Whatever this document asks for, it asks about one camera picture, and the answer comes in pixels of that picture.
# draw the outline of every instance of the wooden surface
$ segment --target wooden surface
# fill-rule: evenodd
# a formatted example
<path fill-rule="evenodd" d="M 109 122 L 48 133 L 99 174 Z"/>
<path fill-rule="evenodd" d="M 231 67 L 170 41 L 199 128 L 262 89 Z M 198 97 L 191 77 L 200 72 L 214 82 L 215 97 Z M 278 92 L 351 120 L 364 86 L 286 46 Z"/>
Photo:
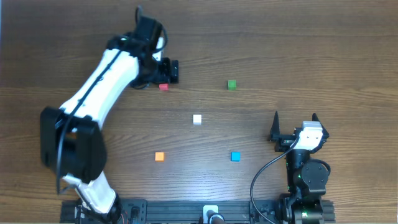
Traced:
<path fill-rule="evenodd" d="M 106 41 L 134 28 L 138 4 L 166 26 L 180 84 L 127 88 L 110 111 L 105 172 L 122 198 L 248 200 L 254 174 L 278 155 L 266 141 L 274 111 L 287 134 L 316 112 L 331 137 L 314 157 L 332 167 L 324 198 L 337 220 L 397 221 L 396 0 L 5 0 L 0 222 L 57 222 L 61 201 L 76 198 L 56 196 L 40 162 L 39 114 L 81 87 Z M 285 191 L 279 161 L 254 193 Z"/>

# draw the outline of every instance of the orange cube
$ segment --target orange cube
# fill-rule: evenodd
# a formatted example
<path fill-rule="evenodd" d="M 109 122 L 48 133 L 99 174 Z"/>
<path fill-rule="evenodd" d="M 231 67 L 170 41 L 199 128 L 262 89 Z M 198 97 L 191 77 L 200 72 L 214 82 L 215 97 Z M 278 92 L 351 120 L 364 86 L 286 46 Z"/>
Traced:
<path fill-rule="evenodd" d="M 155 152 L 155 161 L 164 162 L 164 152 Z"/>

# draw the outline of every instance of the blue cube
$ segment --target blue cube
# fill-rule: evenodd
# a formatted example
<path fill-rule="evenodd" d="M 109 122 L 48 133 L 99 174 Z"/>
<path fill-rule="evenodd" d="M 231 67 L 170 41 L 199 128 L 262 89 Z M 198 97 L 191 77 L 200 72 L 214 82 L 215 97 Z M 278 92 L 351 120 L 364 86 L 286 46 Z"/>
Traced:
<path fill-rule="evenodd" d="M 241 160 L 241 152 L 231 152 L 231 161 L 239 162 Z"/>

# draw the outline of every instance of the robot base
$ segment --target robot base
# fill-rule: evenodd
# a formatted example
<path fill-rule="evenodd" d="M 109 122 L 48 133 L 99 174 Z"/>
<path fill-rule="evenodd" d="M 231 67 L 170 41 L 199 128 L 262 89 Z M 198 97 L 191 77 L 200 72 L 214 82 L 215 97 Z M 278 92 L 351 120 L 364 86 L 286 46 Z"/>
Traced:
<path fill-rule="evenodd" d="M 202 224 L 202 211 L 205 205 L 217 205 L 226 223 L 260 223 L 268 224 L 255 212 L 249 201 L 186 201 L 186 202 L 148 202 L 143 199 L 121 199 L 124 211 L 127 212 L 129 223 L 198 223 Z M 100 222 L 92 218 L 75 219 L 76 206 L 81 204 L 78 201 L 65 201 L 62 203 L 60 223 L 98 224 Z M 323 200 L 323 218 L 325 223 L 335 222 L 333 202 Z M 256 205 L 264 214 L 279 223 L 275 218 L 277 202 L 273 200 L 256 200 Z"/>

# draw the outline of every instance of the green cube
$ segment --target green cube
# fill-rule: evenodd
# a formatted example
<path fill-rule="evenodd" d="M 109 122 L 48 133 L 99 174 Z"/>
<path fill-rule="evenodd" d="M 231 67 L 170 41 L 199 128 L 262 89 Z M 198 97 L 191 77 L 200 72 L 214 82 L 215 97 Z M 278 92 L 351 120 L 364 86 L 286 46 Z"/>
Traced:
<path fill-rule="evenodd" d="M 228 89 L 236 90 L 236 80 L 228 80 Z"/>

